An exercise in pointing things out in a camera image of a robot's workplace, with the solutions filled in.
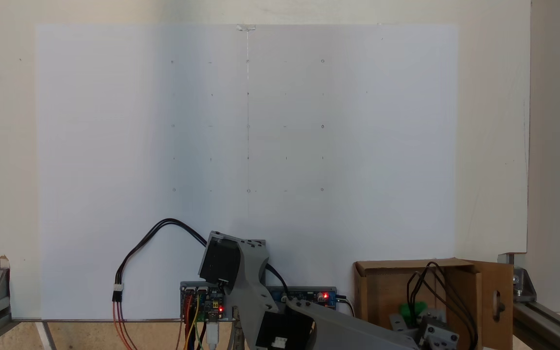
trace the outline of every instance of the red wire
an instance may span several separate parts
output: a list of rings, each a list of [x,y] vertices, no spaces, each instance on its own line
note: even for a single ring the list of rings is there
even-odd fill
[[[131,346],[129,345],[129,342],[127,342],[126,338],[124,337],[124,330],[123,330],[123,324],[122,324],[122,314],[120,313],[119,304],[120,303],[116,303],[116,314],[118,315],[118,326],[120,327],[120,333],[122,334],[122,338],[124,339],[124,345],[126,345],[127,349],[133,350],[131,348]]]
[[[138,350],[138,348],[133,343],[133,339],[131,339],[131,336],[129,336],[129,332],[127,332],[127,330],[126,330],[126,324],[124,323],[123,305],[122,305],[122,303],[118,303],[117,306],[118,306],[118,312],[120,313],[122,327],[124,328],[124,334],[126,334],[126,337],[129,339],[129,342],[131,343],[131,346],[133,346],[133,348],[135,350]]]
[[[189,297],[187,297],[185,299],[183,310],[187,309],[187,301],[188,300],[189,300]],[[178,338],[177,338],[177,341],[176,341],[176,349],[175,350],[178,350],[178,345],[180,345],[180,333],[183,331],[183,323],[185,323],[185,321],[183,319],[181,319],[181,321],[178,323],[178,324],[180,324],[180,326],[178,326]]]
[[[129,344],[127,344],[126,341],[124,341],[124,336],[122,334],[120,334],[120,332],[118,331],[118,326],[116,325],[116,303],[112,303],[112,307],[111,307],[111,313],[114,316],[114,328],[116,328],[116,333],[118,333],[118,337],[120,338],[120,341],[122,341],[122,343],[124,344],[124,346],[126,346],[126,348],[128,350],[132,350],[129,347]]]

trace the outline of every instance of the black cable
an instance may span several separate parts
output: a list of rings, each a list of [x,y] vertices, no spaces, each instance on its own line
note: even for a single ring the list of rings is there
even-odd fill
[[[457,312],[457,310],[452,308],[449,303],[446,303],[442,299],[442,297],[440,297],[436,293],[436,291],[434,291],[433,288],[431,288],[429,286],[429,284],[427,284],[427,281],[425,281],[424,277],[425,277],[427,271],[429,270],[430,264],[435,265],[438,268],[438,270],[440,271],[440,273],[442,273],[442,276],[444,277],[444,280],[447,281],[446,284],[442,283],[442,280],[438,277],[438,275],[435,272],[432,271],[433,274],[434,274],[434,277],[437,279],[437,281],[440,283],[440,285],[442,285],[442,287],[444,288],[445,293],[446,293],[447,287],[448,287],[449,290],[453,290],[453,293],[455,294],[455,297],[458,299],[458,301],[455,301],[455,299],[453,297],[451,298],[451,301],[464,314],[465,318],[461,317],[461,315]],[[464,301],[460,298],[457,290],[455,290],[455,288],[453,286],[451,286],[451,284],[448,283],[448,280],[447,280],[446,275],[445,275],[444,271],[442,270],[442,268],[440,268],[440,266],[438,266],[437,263],[430,262],[429,264],[427,264],[425,270],[423,270],[422,273],[414,272],[412,277],[407,282],[407,293],[409,293],[409,284],[411,283],[411,281],[414,279],[414,277],[416,275],[419,276],[419,280],[416,282],[416,286],[414,287],[414,290],[413,290],[412,294],[408,297],[409,298],[408,307],[410,308],[412,323],[414,323],[414,324],[416,323],[415,310],[413,310],[413,308],[416,305],[416,295],[418,294],[418,290],[420,289],[420,286],[422,286],[422,284],[425,284],[427,289],[429,289],[429,292],[431,292],[435,297],[437,297],[440,301],[442,301],[442,303],[444,303],[444,305],[447,308],[449,308],[449,310],[451,310],[453,313],[455,313],[455,315],[457,315],[457,317],[459,317],[459,319],[464,323],[464,326],[466,326],[466,329],[468,330],[469,336],[471,338],[471,344],[470,344],[469,348],[471,350],[475,349],[476,345],[478,344],[478,329],[476,328],[476,324],[474,322],[473,316],[471,315],[471,313],[469,311],[469,308],[465,305]]]
[[[338,299],[338,298],[336,298],[336,302],[344,303],[345,305],[349,306],[349,310],[351,310],[351,316],[356,317],[355,312],[353,312],[353,306],[349,302],[347,302],[345,299]]]
[[[428,268],[429,268],[429,264],[427,264],[425,270],[423,270],[422,274],[420,274],[420,279],[419,279],[419,281],[416,283],[416,286],[415,286],[415,288],[414,288],[414,290],[413,290],[413,292],[412,292],[412,295],[411,295],[411,306],[409,306],[409,307],[410,307],[410,308],[414,308],[414,311],[415,311],[415,307],[416,307],[416,295],[418,294],[418,290],[420,289],[420,286],[422,286],[422,284],[425,284],[425,285],[427,286],[427,288],[429,289],[429,292],[431,292],[431,293],[432,293],[433,295],[435,295],[438,299],[440,299],[440,301],[442,301],[442,302],[445,304],[445,306],[447,306],[447,308],[449,308],[449,310],[453,311],[453,312],[457,315],[457,317],[460,318],[460,320],[462,321],[462,323],[464,323],[464,326],[466,327],[466,329],[467,329],[468,332],[469,332],[469,338],[471,339],[471,344],[469,345],[469,348],[472,349],[472,350],[475,349],[475,348],[476,348],[476,344],[478,344],[478,330],[477,330],[476,325],[475,325],[475,323],[474,323],[473,316],[472,316],[471,313],[469,312],[467,306],[465,306],[464,302],[461,301],[461,299],[460,299],[460,301],[461,301],[461,303],[464,305],[464,307],[460,306],[460,304],[459,304],[457,301],[455,301],[455,299],[453,299],[453,297],[451,298],[451,301],[453,302],[453,304],[455,304],[455,306],[457,306],[458,309],[460,309],[460,310],[462,311],[462,313],[464,313],[464,316],[467,317],[466,319],[462,318],[462,317],[460,316],[460,314],[458,314],[458,312],[456,312],[456,310],[454,310],[453,308],[451,308],[451,306],[450,306],[449,304],[445,303],[445,302],[443,301],[443,299],[442,299],[440,296],[437,295],[437,293],[429,286],[429,284],[427,284],[427,281],[425,281],[425,279],[424,279],[424,277],[425,277],[427,271],[431,271],[431,270],[429,270]],[[440,283],[440,285],[442,285],[442,287],[445,289],[445,293],[446,293],[447,287],[444,285],[444,283],[442,283],[442,280],[440,280],[440,278],[438,277],[438,275],[437,275],[435,272],[433,272],[433,273],[434,273],[434,277],[438,280],[438,282]],[[414,273],[413,276],[412,276],[412,278],[411,278],[411,280],[412,280],[413,277],[415,277],[417,274],[418,274],[418,272]]]
[[[207,323],[204,323],[204,326],[202,326],[202,332],[200,332],[200,341],[202,341],[202,339],[204,339],[204,334],[207,332]],[[200,341],[198,341],[198,348],[196,348],[196,350],[201,350],[202,349],[202,343],[200,343]]]
[[[278,273],[278,271],[276,271],[276,269],[273,266],[271,266],[270,264],[265,265],[265,268],[267,269],[267,271],[273,273],[274,276],[278,277],[278,279],[280,280],[280,283],[282,283],[282,287],[284,287],[284,292],[286,293],[286,296],[288,298],[289,297],[289,287],[286,286],[286,282],[284,281],[282,276],[280,276],[280,273]]]
[[[429,262],[426,266],[426,268],[429,268],[429,266],[435,266],[438,271],[440,271],[440,273],[442,274],[442,277],[444,277],[444,281],[445,283],[442,282],[442,280],[440,279],[440,277],[438,277],[437,273],[435,273],[433,270],[429,270],[433,273],[434,277],[436,278],[436,280],[440,283],[440,285],[442,286],[442,288],[444,288],[444,293],[448,296],[451,297],[451,301],[453,302],[453,304],[455,304],[455,306],[457,306],[457,308],[459,308],[464,315],[467,317],[467,319],[469,320],[471,327],[474,330],[474,337],[473,340],[471,341],[471,348],[475,348],[476,345],[478,344],[478,329],[476,327],[476,323],[474,321],[473,315],[470,312],[470,309],[468,308],[468,306],[464,303],[463,299],[461,299],[461,297],[459,296],[459,293],[457,292],[457,290],[455,289],[455,287],[449,282],[449,279],[446,275],[446,273],[444,272],[444,270],[442,270],[442,268],[440,267],[440,265],[438,265],[436,262]],[[423,271],[423,274],[421,275],[423,278],[426,275],[426,271]],[[454,295],[449,295],[449,293],[447,293],[447,289],[451,290],[453,292]],[[416,295],[418,294],[418,289],[416,289],[416,291],[414,292],[414,298],[413,298],[413,304],[414,307],[416,305]]]
[[[414,277],[415,275],[420,275],[419,272],[414,272],[412,277]],[[447,303],[444,299],[442,299],[442,297],[440,297],[438,295],[438,293],[436,293],[435,290],[433,290],[433,288],[431,288],[431,286],[429,286],[429,284],[427,283],[427,281],[425,281],[423,279],[422,284],[424,284],[424,286],[427,287],[427,289],[429,290],[429,292],[431,292],[438,300],[440,300],[442,302],[442,304],[444,304],[444,306],[446,306],[449,310],[451,310],[457,317],[459,317],[459,319],[462,320],[462,322],[464,323],[464,326],[466,326],[466,329],[468,330],[468,334],[469,337],[471,339],[473,339],[473,341],[471,341],[471,345],[470,345],[470,350],[474,350],[476,348],[476,344],[474,344],[474,338],[476,338],[476,333],[473,333],[473,330],[471,330],[471,327],[469,325],[469,323],[467,322],[467,320],[464,319],[464,317],[462,317],[462,315],[460,315],[457,310],[455,310],[454,308],[452,308],[450,306],[449,303]]]
[[[140,243],[138,243],[138,245],[136,245],[135,248],[133,248],[133,250],[131,250],[131,252],[129,252],[126,255],[124,261],[122,262],[122,264],[120,264],[120,267],[116,272],[116,278],[115,278],[116,284],[122,284],[124,267],[126,266],[127,261],[129,261],[129,258],[131,258],[134,253],[136,253],[140,248],[142,248],[142,246],[147,244],[163,226],[167,226],[167,225],[179,226],[180,228],[183,228],[185,231],[187,231],[192,237],[194,237],[196,241],[200,242],[200,244],[204,246],[207,245],[207,241],[200,234],[198,234],[198,232],[195,232],[193,228],[189,227],[184,222],[179,221],[177,219],[163,219],[162,221],[159,221],[157,224],[155,224],[155,226],[151,228],[151,230],[144,236],[144,238],[142,238],[142,241],[140,241]]]

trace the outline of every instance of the white board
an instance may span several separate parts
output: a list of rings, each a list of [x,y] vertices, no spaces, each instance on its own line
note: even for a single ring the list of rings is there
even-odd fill
[[[355,260],[454,255],[454,26],[37,40],[43,319],[111,318],[118,265],[164,217],[266,239],[287,283],[348,294]],[[127,266],[126,317],[177,317],[201,253],[165,228]]]

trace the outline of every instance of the orange wire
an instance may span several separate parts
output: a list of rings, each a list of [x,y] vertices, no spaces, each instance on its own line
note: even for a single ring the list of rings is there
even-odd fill
[[[122,337],[126,336],[126,339],[129,339],[128,343],[131,343],[131,347],[134,350],[138,350],[138,348],[135,346],[135,343],[133,343],[133,339],[131,339],[131,336],[129,336],[129,332],[127,332],[126,330],[126,324],[124,323],[124,313],[123,313],[123,305],[122,303],[117,303],[116,304],[116,313],[118,314],[118,320],[120,321],[120,332],[123,331],[122,333]]]
[[[180,344],[180,333],[183,331],[183,320],[181,319],[181,321],[178,324],[180,324],[180,326],[178,326],[178,338],[177,338],[177,341],[176,341],[176,349],[175,350],[178,350],[178,345]]]
[[[126,340],[126,337],[124,336],[124,331],[123,331],[123,318],[122,315],[120,313],[120,303],[116,303],[116,316],[118,316],[118,326],[120,327],[120,334],[122,334],[122,338],[124,339],[124,345],[127,347],[128,350],[133,350],[133,348],[131,347],[131,345],[129,345],[129,342]]]
[[[129,348],[127,343],[124,341],[124,337],[120,335],[120,332],[118,331],[118,326],[116,326],[116,303],[112,303],[111,313],[114,316],[114,328],[116,328],[116,333],[118,333],[118,337],[120,338],[120,341],[122,341],[122,343],[127,347],[128,350],[131,350],[131,348]]]

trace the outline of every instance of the wire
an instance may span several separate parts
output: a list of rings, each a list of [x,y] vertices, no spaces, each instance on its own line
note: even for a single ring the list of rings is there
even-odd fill
[[[204,339],[204,334],[206,332],[207,332],[207,323],[205,322],[204,326],[202,326],[202,332],[198,336],[198,348],[197,348],[197,350],[203,350],[202,349],[202,339]]]
[[[124,258],[124,261],[122,262],[122,264],[120,264],[120,267],[118,268],[118,271],[116,272],[116,278],[115,278],[115,283],[116,284],[122,284],[124,267],[126,266],[127,261],[129,261],[129,258],[131,258],[134,253],[136,253],[140,248],[142,248],[142,246],[147,244],[151,240],[151,238],[153,238],[154,235],[156,235],[156,233],[162,227],[168,226],[168,225],[176,225],[176,226],[179,226],[180,228],[183,228],[192,237],[194,237],[196,239],[196,241],[200,242],[200,244],[202,244],[204,246],[207,245],[207,241],[200,234],[198,234],[198,232],[195,232],[195,230],[193,228],[189,227],[184,222],[179,221],[177,219],[163,219],[162,221],[159,221],[157,224],[155,224],[155,226],[153,226],[153,228],[151,228],[151,230],[144,236],[144,238],[142,238],[142,241],[140,241],[140,243],[138,243],[138,245],[136,245],[135,248],[133,248],[133,250],[131,250],[131,252],[129,252],[126,255],[126,257]]]
[[[436,266],[436,268],[438,269],[438,271],[440,271],[440,273],[442,273],[442,276],[444,277],[444,280],[446,281],[446,284],[442,282],[440,277],[438,277],[438,275],[435,272],[433,272],[433,270],[429,269],[429,266],[432,265],[432,264],[434,266]],[[453,304],[455,304],[455,306],[457,306],[457,308],[462,312],[462,314],[464,314],[464,317],[462,317],[462,315],[460,315],[460,313],[457,310],[455,310],[453,307],[451,307],[451,305],[449,303],[447,303],[444,299],[442,299],[442,297],[440,297],[436,293],[436,291],[433,290],[433,288],[431,288],[431,286],[429,286],[427,281],[425,281],[424,278],[425,278],[428,271],[432,271],[434,277],[437,279],[437,281],[440,283],[440,285],[442,285],[442,287],[444,288],[445,294],[447,296],[448,296],[448,294],[446,293],[447,289],[453,291],[453,293],[454,293],[455,297],[458,299],[458,301],[456,301],[455,298],[452,297],[453,295],[451,295],[451,301],[453,302]],[[414,286],[414,290],[410,294],[409,293],[409,286],[411,284],[411,281],[417,275],[419,277],[419,280],[416,282],[416,285]],[[455,290],[455,288],[453,286],[451,286],[451,284],[449,284],[449,281],[448,281],[444,271],[442,270],[442,268],[440,268],[440,266],[435,262],[429,262],[426,265],[426,267],[425,267],[425,269],[423,270],[422,273],[414,272],[412,277],[409,279],[409,281],[407,281],[406,296],[407,296],[407,305],[409,307],[410,316],[411,316],[411,323],[416,324],[416,310],[415,310],[416,295],[418,294],[418,291],[420,290],[420,287],[423,284],[427,287],[429,292],[431,292],[435,297],[437,297],[437,299],[442,301],[442,303],[447,308],[449,308],[449,310],[451,310],[457,317],[459,317],[459,319],[464,323],[464,326],[468,330],[469,337],[471,338],[471,343],[469,345],[469,348],[471,350],[475,349],[476,344],[478,344],[478,330],[476,328],[476,324],[474,322],[473,316],[471,315],[471,313],[469,311],[469,308],[466,306],[464,301],[459,296],[457,290]]]
[[[120,324],[122,325],[122,328],[124,329],[124,334],[126,334],[127,339],[129,339],[129,342],[131,343],[131,346],[135,350],[138,350],[138,348],[136,348],[135,344],[133,343],[133,340],[131,339],[131,336],[129,336],[129,332],[127,332],[127,330],[126,330],[126,324],[124,323],[123,305],[122,305],[122,303],[117,303],[116,306],[118,307],[118,315],[120,315]]]
[[[178,338],[176,338],[176,348],[175,350],[178,350],[178,345],[180,344],[180,333],[183,330],[183,321],[180,321],[178,326]]]
[[[198,318],[198,309],[200,308],[200,295],[198,295],[198,299],[196,300],[196,313],[193,316],[193,324],[196,324],[196,319]],[[190,326],[189,332],[187,333],[187,338],[185,339],[185,348],[187,348],[187,343],[189,343],[189,337],[192,334],[193,327]]]
[[[435,273],[433,270],[428,269],[429,266],[435,266],[438,271],[442,274],[442,276],[444,277],[444,281],[445,283],[442,282],[442,280],[440,279],[440,277],[438,277],[437,273]],[[410,308],[410,310],[414,310],[415,311],[415,307],[416,307],[416,295],[418,294],[418,290],[420,289],[420,286],[423,283],[426,283],[424,281],[424,277],[426,276],[427,270],[431,271],[435,277],[435,279],[438,281],[438,283],[440,283],[440,285],[442,286],[442,288],[444,288],[444,292],[447,296],[447,289],[451,290],[454,294],[454,297],[457,298],[457,300],[455,300],[455,298],[453,298],[453,295],[450,295],[449,297],[451,297],[451,301],[453,302],[453,304],[455,304],[455,306],[457,306],[457,308],[459,308],[462,313],[464,313],[464,316],[466,316],[466,319],[463,319],[462,317],[460,317],[459,315],[457,315],[458,317],[460,317],[460,319],[462,320],[462,322],[464,322],[464,325],[466,326],[466,328],[472,328],[474,335],[472,332],[469,331],[470,333],[470,337],[471,339],[473,339],[471,341],[471,345],[470,348],[474,349],[476,348],[476,345],[478,344],[478,329],[476,327],[476,323],[474,321],[473,315],[471,314],[468,306],[466,306],[466,304],[464,303],[463,299],[461,299],[461,297],[459,296],[459,293],[457,292],[457,290],[452,286],[452,284],[449,282],[447,275],[444,273],[444,270],[442,270],[442,268],[436,263],[436,262],[429,262],[426,267],[425,270],[423,270],[422,274],[420,275],[420,280],[417,282],[416,286],[414,287],[414,291],[413,291],[413,300],[412,300],[412,306]]]
[[[284,292],[286,293],[286,296],[288,298],[289,297],[289,288],[286,286],[286,282],[284,281],[282,276],[280,276],[280,273],[278,273],[278,271],[276,271],[276,269],[273,266],[271,266],[270,264],[266,264],[265,268],[267,269],[267,271],[273,273],[274,276],[278,277],[278,279],[280,280],[280,283],[282,283],[282,287],[284,287]]]
[[[202,348],[202,337],[200,336],[200,334],[198,334],[198,323],[194,323],[193,327],[196,328],[196,337],[198,338],[198,350],[201,350]],[[207,330],[207,324],[205,323],[204,326],[202,327],[203,330]]]
[[[228,339],[228,347],[226,348],[227,350],[233,350],[233,343],[235,343],[235,334],[237,332],[235,322],[236,321],[230,323],[230,339]]]
[[[355,312],[353,312],[353,304],[351,303],[351,301],[349,301],[349,299],[339,299],[338,297],[336,297],[336,301],[338,303],[347,304],[347,306],[349,306],[349,310],[351,310],[351,316],[356,317]]]
[[[122,341],[122,343],[124,344],[124,346],[126,346],[126,348],[128,350],[131,350],[131,348],[129,347],[129,344],[127,344],[127,342],[124,340],[124,337],[122,336],[122,334],[120,334],[120,330],[118,330],[118,325],[116,324],[116,303],[112,303],[111,313],[114,316],[114,328],[116,328],[116,333],[118,333],[118,337],[120,338],[120,341]]]

